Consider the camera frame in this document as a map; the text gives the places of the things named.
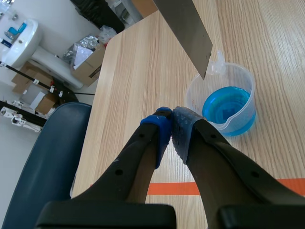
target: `plastic bag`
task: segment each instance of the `plastic bag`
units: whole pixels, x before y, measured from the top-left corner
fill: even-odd
[[[103,44],[107,44],[110,41],[110,39],[117,34],[113,28],[107,25],[103,25],[100,30],[101,32],[99,34],[99,40]]]

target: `cardboard box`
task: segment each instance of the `cardboard box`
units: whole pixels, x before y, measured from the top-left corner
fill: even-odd
[[[35,111],[38,111],[44,115],[46,115],[53,106],[57,103],[58,97],[54,94],[46,94],[43,99],[40,101],[38,106],[36,107]]]
[[[84,85],[90,86],[100,77],[106,48],[101,44],[77,69],[71,67],[72,75]]]
[[[53,77],[43,71],[42,69],[34,66],[33,64],[26,62],[24,66],[20,69],[20,72],[25,73],[26,75],[39,80],[40,82],[44,83],[45,85],[50,85],[53,81]],[[23,94],[25,90],[28,89],[28,87],[33,83],[28,78],[25,78],[24,76],[17,74],[13,79],[12,82],[16,84],[16,86],[13,89],[13,92]]]

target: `wooden table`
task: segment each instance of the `wooden table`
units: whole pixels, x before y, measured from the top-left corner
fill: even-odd
[[[305,178],[305,2],[194,3],[214,45],[211,59],[222,50],[256,81],[254,126],[228,141],[275,178]],[[182,106],[196,74],[159,12],[115,36],[102,64],[74,196],[99,178],[143,118],[160,106]],[[171,182],[193,182],[172,143],[151,180]],[[173,205],[180,229],[207,226],[198,195],[148,195],[147,202]]]

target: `orange tape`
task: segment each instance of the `orange tape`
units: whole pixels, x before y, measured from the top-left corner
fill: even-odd
[[[278,179],[278,181],[294,192],[305,196],[305,178]],[[195,182],[187,183],[152,183],[148,195],[200,195]]]

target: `white bracket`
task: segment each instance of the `white bracket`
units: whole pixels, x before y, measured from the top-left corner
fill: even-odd
[[[35,85],[37,85],[37,84],[39,84],[39,80],[34,80],[34,82],[33,82],[33,84],[35,84]]]
[[[50,92],[51,92],[51,93],[54,92],[54,88],[55,88],[54,86],[51,86],[51,88],[50,88]]]
[[[6,67],[6,63],[5,62],[1,62],[0,63],[0,68],[2,68],[2,67]]]

